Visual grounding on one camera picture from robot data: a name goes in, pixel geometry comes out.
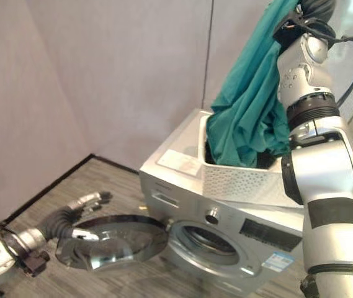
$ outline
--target perforated basket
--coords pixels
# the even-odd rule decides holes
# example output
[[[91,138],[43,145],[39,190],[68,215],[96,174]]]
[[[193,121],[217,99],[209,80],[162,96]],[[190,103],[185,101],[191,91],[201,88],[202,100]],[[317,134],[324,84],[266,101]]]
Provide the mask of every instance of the perforated basket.
[[[206,126],[209,116],[200,120],[199,160],[202,163],[203,195],[212,199],[276,205],[300,206],[288,198],[282,182],[281,159],[269,169],[219,166],[205,162]]]

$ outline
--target floor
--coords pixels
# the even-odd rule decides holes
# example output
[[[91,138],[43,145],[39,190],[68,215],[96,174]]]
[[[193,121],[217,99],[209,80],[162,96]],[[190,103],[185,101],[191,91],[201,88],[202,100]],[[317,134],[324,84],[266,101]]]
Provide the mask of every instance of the floor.
[[[92,159],[13,221],[17,231],[34,226],[57,207],[90,192],[110,190],[114,198],[100,214],[146,214],[138,176]],[[1,287],[6,297],[232,297],[210,284],[189,276],[160,257],[135,266],[101,275],[67,268],[56,261],[56,243],[46,271],[36,278],[21,273]],[[298,287],[304,278],[302,261],[295,262],[276,279],[249,298],[303,297]]]

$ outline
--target silver washing machine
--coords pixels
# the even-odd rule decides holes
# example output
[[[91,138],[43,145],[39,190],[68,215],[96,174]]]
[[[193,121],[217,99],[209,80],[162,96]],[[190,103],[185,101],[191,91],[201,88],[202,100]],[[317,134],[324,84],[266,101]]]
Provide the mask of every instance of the silver washing machine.
[[[204,116],[193,111],[144,163],[141,188],[168,232],[162,256],[245,296],[303,256],[303,210],[204,197],[197,159]]]
[[[198,152],[201,123],[207,116],[193,111],[141,167],[150,217],[107,215],[81,222],[76,227],[94,232],[100,241],[62,239],[58,260],[73,268],[102,271],[161,254],[210,284],[245,296],[301,258],[303,209],[285,207],[293,204],[287,197],[282,201],[284,191],[277,183],[270,195],[260,192],[261,204],[203,195],[203,159]],[[256,180],[248,179],[251,184]]]

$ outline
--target robotic arm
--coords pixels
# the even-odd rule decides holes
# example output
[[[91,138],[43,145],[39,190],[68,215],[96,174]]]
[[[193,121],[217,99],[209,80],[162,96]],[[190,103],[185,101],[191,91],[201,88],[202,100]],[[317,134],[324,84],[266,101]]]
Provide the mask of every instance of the robotic arm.
[[[297,22],[299,17],[288,16],[275,38],[282,42]],[[322,22],[318,28],[332,31]],[[309,275],[302,291],[307,297],[353,297],[353,140],[324,68],[329,41],[319,35],[289,40],[277,62],[278,98],[287,111],[292,150],[282,158],[282,174],[285,193],[305,208]]]
[[[50,257],[46,251],[38,250],[53,238],[99,241],[97,235],[88,230],[75,228],[73,223],[84,214],[100,209],[111,197],[109,192],[94,192],[54,211],[35,228],[29,228],[18,234],[6,233],[0,239],[0,284],[12,276],[14,270],[19,267],[29,276],[36,276],[44,271]]]

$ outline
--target towel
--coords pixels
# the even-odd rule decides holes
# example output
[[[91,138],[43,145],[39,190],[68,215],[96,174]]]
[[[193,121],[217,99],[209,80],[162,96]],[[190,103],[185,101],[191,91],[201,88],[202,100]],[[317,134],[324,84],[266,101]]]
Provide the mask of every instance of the towel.
[[[218,165],[255,168],[258,153],[289,151],[287,116],[277,100],[280,44],[275,26],[298,0],[274,0],[228,74],[207,122],[210,153]]]

